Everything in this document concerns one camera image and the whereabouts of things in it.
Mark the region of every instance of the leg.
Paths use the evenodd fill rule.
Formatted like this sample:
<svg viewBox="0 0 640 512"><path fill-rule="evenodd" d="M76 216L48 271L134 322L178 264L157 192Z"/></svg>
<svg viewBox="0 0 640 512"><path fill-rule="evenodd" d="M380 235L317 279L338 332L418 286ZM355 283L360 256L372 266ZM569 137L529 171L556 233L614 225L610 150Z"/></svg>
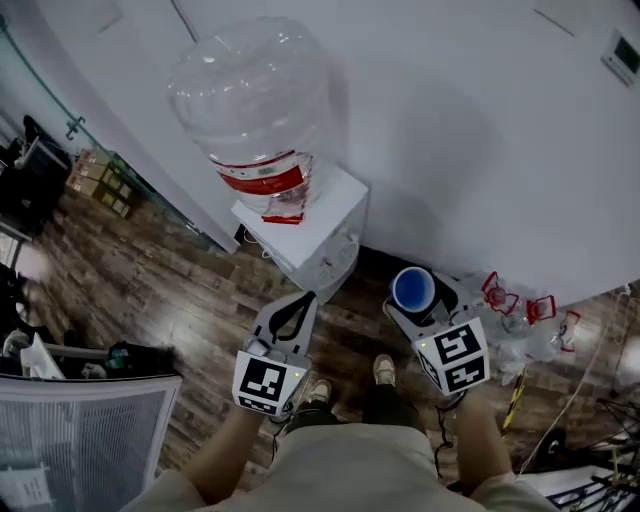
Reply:
<svg viewBox="0 0 640 512"><path fill-rule="evenodd" d="M300 404L295 417L287 425L287 434L302 427L313 427L316 425L339 425L340 422L333 414L328 403L320 400L305 402Z"/></svg>
<svg viewBox="0 0 640 512"><path fill-rule="evenodd" d="M263 420L262 414L234 405L218 431L182 468L207 504L215 505L231 496Z"/></svg>
<svg viewBox="0 0 640 512"><path fill-rule="evenodd" d="M493 409L478 389L471 390L456 409L458 470L464 494L482 482L511 472L511 460L493 416Z"/></svg>
<svg viewBox="0 0 640 512"><path fill-rule="evenodd" d="M379 355L373 363L376 385L369 389L363 408L362 422L379 425L412 427L424 433L420 415L413 405L396 392L396 372L393 360Z"/></svg>
<svg viewBox="0 0 640 512"><path fill-rule="evenodd" d="M329 397L331 396L331 384L326 380L319 380L311 390L309 401L300 404L295 416L287 425L287 434L302 427L315 425L339 425L340 422L331 414Z"/></svg>
<svg viewBox="0 0 640 512"><path fill-rule="evenodd" d="M377 384L369 388L362 423L412 427L424 433L420 414L413 405L400 398L392 384Z"/></svg>

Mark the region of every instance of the cable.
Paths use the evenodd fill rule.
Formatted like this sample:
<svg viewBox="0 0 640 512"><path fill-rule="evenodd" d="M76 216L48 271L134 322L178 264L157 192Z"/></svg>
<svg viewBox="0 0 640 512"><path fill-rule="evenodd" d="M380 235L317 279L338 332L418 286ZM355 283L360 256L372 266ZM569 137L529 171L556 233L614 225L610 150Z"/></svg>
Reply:
<svg viewBox="0 0 640 512"><path fill-rule="evenodd" d="M189 20L189 18L182 11L182 6L178 4L177 0L170 0L170 1L171 1L171 5L173 6L173 9L176 11L176 14L180 18L180 21L182 21L184 27L187 29L187 32L189 32L189 37L191 37L191 40L194 43L197 43L198 33L196 29L193 27L193 25L191 24L191 21Z"/></svg>
<svg viewBox="0 0 640 512"><path fill-rule="evenodd" d="M290 409L293 409L293 404L291 402L289 402L290 405ZM273 434L273 445L272 445L272 450L271 450L271 463L273 463L273 459L276 458L276 452L278 451L278 436L282 433L282 431L285 429L285 427L287 427L289 425L289 423L291 423L295 418L297 418L298 416L306 416L307 414L311 414L311 413L315 413L315 412L322 412L322 409L305 409L304 411L298 411L295 414L289 414L289 416L287 417L286 420L284 420L283 422L275 422L273 421L272 418L269 418L271 420L272 423L279 425L280 423L282 423L282 426L278 429L278 431Z"/></svg>
<svg viewBox="0 0 640 512"><path fill-rule="evenodd" d="M438 411L438 426L440 427L440 434L442 435L442 443L440 443L440 446L436 448L436 452L433 454L433 459L436 465L436 472L438 473L438 478L440 478L441 480L442 480L442 474L440 473L440 461L438 459L438 454L440 453L440 450L442 450L443 448L453 448L453 442L447 439L447 427L444 424L445 414L448 413L449 411L454 410L456 407L458 407L458 405L460 405L460 402L462 402L462 399L466 395L467 395L467 392L462 391L454 398L453 402L448 407L436 406L436 411Z"/></svg>
<svg viewBox="0 0 640 512"><path fill-rule="evenodd" d="M245 228L244 233L242 233L242 238L244 238L244 241L245 241L245 242L248 242L248 243L250 243L250 244L258 244L258 243L260 243L260 242L258 242L257 240L249 240L249 239L247 238L247 233L248 233L248 232L249 232L249 230L247 230L247 229Z"/></svg>
<svg viewBox="0 0 640 512"><path fill-rule="evenodd" d="M613 379L612 379L613 382L611 383L612 391L616 391L616 383L618 380L618 370L620 369L620 363L622 362L622 357L624 356L625 350L627 348L629 333L631 332L631 328L635 325L636 321L638 320L638 313L640 313L640 308L638 307L638 303L640 303L640 301L635 298L630 298L629 303L627 304L627 309L625 310L625 313L624 313L625 320L627 319L627 314L629 313L629 307L631 306L632 303L636 305L635 314L633 315L633 317L631 317L631 321L627 324L627 328L625 329L624 334L622 336L622 348L620 349L620 355L618 356L618 362L616 363L616 368L613 371Z"/></svg>
<svg viewBox="0 0 640 512"><path fill-rule="evenodd" d="M389 313L389 309L387 308L388 305L389 305L389 298L387 297L386 299L384 299L384 302L382 303L382 312L384 313L384 316L386 316L391 323L395 324L396 321L391 317L391 313Z"/></svg>
<svg viewBox="0 0 640 512"><path fill-rule="evenodd" d="M618 296L618 298L620 298L621 296L625 296L625 295L626 295L626 296L628 296L628 295L629 295L629 293L627 293L627 292L622 292L622 293ZM637 298L635 298L635 297L629 297L629 301L627 302L627 307L626 307L626 309L624 310L624 319L625 319L625 322L627 322L627 321L628 321L629 309L631 308L631 305L632 305L632 304L635 304L635 308L636 308L636 309L635 309L635 315L631 318L631 320L630 320L630 321L628 321L628 323L627 323L626 325L624 325L624 324L623 324L623 325L624 325L624 329L623 329L624 334L622 335L622 338L621 338L620 340L616 340L616 338L615 338L615 336L614 336L613 341L614 341L614 343L615 343L616 345L619 345L619 346L623 346L623 347L624 347L624 345L626 344L626 342L627 342L627 337L629 336L629 332L631 331L631 328L633 327L633 325L636 323L636 320L637 320L638 311L639 311L639 310L638 310L638 304L639 304L639 303L640 303L640 299L637 299Z"/></svg>
<svg viewBox="0 0 640 512"><path fill-rule="evenodd" d="M606 325L602 329L602 333L601 333L600 339L598 340L598 343L596 345L596 349L595 349L593 355L591 356L591 360L589 361L589 364L587 365L587 368L584 371L584 375L582 376L582 379L580 379L580 382L578 383L578 387L576 388L574 393L569 398L569 401L566 403L566 405L560 411L560 414L558 414L558 416L556 416L556 419L553 420L553 422L551 423L551 426L547 429L547 431L544 433L544 435L540 438L540 441L538 441L538 444L535 446L535 448L531 452L531 455L529 455L527 460L524 461L524 464L522 464L522 466L520 467L520 471L518 472L518 476L520 476L520 475L522 475L522 473L524 473L524 471L527 469L527 467L529 466L529 464L533 460L533 457L535 457L536 453L540 449L540 446L542 446L542 443L544 442L544 438L547 437L549 435L549 432L551 432L555 428L555 426L558 424L558 421L560 421L560 418L562 418L562 416L564 416L564 413L567 412L567 410L569 409L569 407L571 407L571 404L573 403L575 398L578 396L578 393L580 392L580 389L582 388L582 385L587 380L587 377L589 376L589 374L591 373L591 370L593 369L593 366L595 365L596 359L598 358L598 354L600 353L600 349L604 345L604 342L605 342L605 340L607 338L607 334L609 332L609 328L611 327L612 324L615 324L615 319L616 319L616 316L618 314L618 306L620 305L620 299L622 298L623 295L627 295L628 296L628 292L621 292L618 295L618 298L616 299L616 303L613 306L613 311L611 313L611 316L609 317L609 320L607 321ZM627 318L627 314L628 314L629 307L630 307L631 303L632 302L637 302L637 301L638 301L638 299L636 299L636 298L630 298L629 299L629 303L627 304L627 309L625 311L625 319ZM614 342L616 343L616 345L622 345L622 343L623 343L623 341L616 341L615 338L614 338Z"/></svg>

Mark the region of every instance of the red label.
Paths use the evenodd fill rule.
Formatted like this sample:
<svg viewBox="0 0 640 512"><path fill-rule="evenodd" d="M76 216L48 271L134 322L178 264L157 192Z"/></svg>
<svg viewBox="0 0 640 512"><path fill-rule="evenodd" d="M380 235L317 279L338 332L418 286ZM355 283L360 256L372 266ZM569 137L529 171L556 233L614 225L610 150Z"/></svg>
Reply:
<svg viewBox="0 0 640 512"><path fill-rule="evenodd" d="M277 176L259 178L255 180L241 180L233 178L232 176L227 176L221 172L218 174L220 174L220 177L234 190L257 196L268 196L284 192L285 190L302 185L304 182L302 179L302 172L300 172L300 167L297 165L282 174L278 174Z"/></svg>
<svg viewBox="0 0 640 512"><path fill-rule="evenodd" d="M277 215L267 217L263 216L264 222L270 222L271 224L300 224L302 222L303 214L294 215L293 217L279 217Z"/></svg>

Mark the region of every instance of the white wall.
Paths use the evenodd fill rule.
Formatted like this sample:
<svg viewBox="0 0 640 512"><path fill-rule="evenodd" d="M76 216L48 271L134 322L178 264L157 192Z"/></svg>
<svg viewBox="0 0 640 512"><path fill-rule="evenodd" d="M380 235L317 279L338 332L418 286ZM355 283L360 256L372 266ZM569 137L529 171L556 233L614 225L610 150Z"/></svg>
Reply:
<svg viewBox="0 0 640 512"><path fill-rule="evenodd" d="M190 179L209 173L210 167L170 115L165 73L137 38L129 13L120 12L118 5L115 0L10 0L5 8L9 30L29 60L64 91L65 103L87 119L91 133L233 251L239 224L229 212L233 195L224 187L210 188L208 176ZM110 23L114 11L122 16ZM165 29L175 42L181 24L178 20L178 26Z"/></svg>
<svg viewBox="0 0 640 512"><path fill-rule="evenodd" d="M9 41L0 35L0 132L13 140L24 137L23 118L33 117L66 151L75 154L91 147L83 133L65 138L69 117L36 81Z"/></svg>
<svg viewBox="0 0 640 512"><path fill-rule="evenodd" d="M168 74L143 44L130 5L115 0L38 0L37 4L62 46L114 114L169 176L233 236L239 226L230 211L235 196L220 183L170 111ZM149 12L156 9L155 2L146 4ZM162 37L163 44L172 48L169 62L191 43L177 16L165 20Z"/></svg>
<svg viewBox="0 0 640 512"><path fill-rule="evenodd" d="M365 242L496 269L571 302L640 277L640 91L601 63L629 0L584 0L571 37L533 0L181 0L201 36L259 15L332 60L340 162L371 185Z"/></svg>

